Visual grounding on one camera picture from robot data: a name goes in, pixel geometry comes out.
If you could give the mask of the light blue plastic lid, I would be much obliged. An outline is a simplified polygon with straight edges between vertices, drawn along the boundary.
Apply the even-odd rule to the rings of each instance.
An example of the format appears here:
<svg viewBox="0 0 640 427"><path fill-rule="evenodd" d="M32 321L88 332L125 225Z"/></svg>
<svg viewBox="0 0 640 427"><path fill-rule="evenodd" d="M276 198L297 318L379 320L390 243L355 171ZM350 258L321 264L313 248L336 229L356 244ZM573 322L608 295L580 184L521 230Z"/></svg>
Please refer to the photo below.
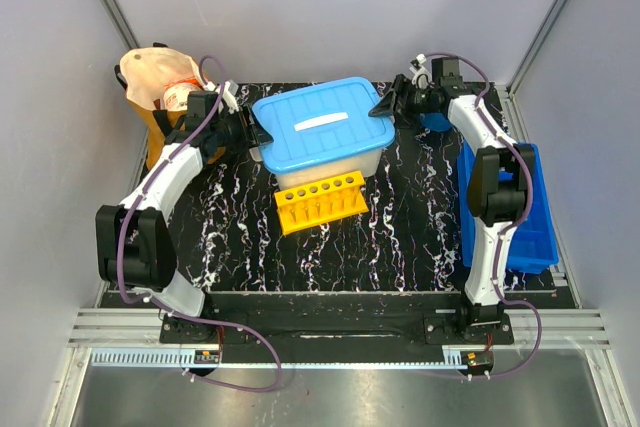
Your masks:
<svg viewBox="0 0 640 427"><path fill-rule="evenodd" d="M252 106L272 140L260 147L266 168L290 174L388 147L395 127L371 117L380 96L362 77L349 77L265 97Z"/></svg>

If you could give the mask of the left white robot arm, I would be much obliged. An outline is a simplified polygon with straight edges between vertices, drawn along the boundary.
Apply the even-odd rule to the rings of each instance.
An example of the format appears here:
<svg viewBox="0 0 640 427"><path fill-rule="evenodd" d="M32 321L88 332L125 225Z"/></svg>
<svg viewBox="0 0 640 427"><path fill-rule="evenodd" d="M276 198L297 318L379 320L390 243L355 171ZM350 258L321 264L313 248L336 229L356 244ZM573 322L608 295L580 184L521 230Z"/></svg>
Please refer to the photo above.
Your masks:
<svg viewBox="0 0 640 427"><path fill-rule="evenodd" d="M127 304L153 302L183 317L182 331L195 342L211 339L215 316L205 295L178 270L168 229L186 187L218 150L246 152L272 142L250 108L236 99L237 86L196 90L175 123L157 111L165 132L160 157L140 184L119 204L102 206L95 218L99 275L118 287Z"/></svg>

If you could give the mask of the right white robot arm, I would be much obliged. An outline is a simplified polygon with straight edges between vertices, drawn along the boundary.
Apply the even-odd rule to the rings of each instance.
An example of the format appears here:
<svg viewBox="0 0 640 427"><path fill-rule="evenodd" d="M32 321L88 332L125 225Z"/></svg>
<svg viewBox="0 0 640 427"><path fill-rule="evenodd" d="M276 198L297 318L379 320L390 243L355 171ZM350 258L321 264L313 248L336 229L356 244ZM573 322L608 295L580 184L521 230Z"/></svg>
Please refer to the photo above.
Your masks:
<svg viewBox="0 0 640 427"><path fill-rule="evenodd" d="M536 154L491 116L484 101L486 89L474 92L466 85L460 71L464 61L444 52L417 55L411 62L412 75L397 75L369 114L374 118L439 114L474 152L467 186L475 223L474 251L454 327L460 339L476 343L504 316L508 253L532 208Z"/></svg>

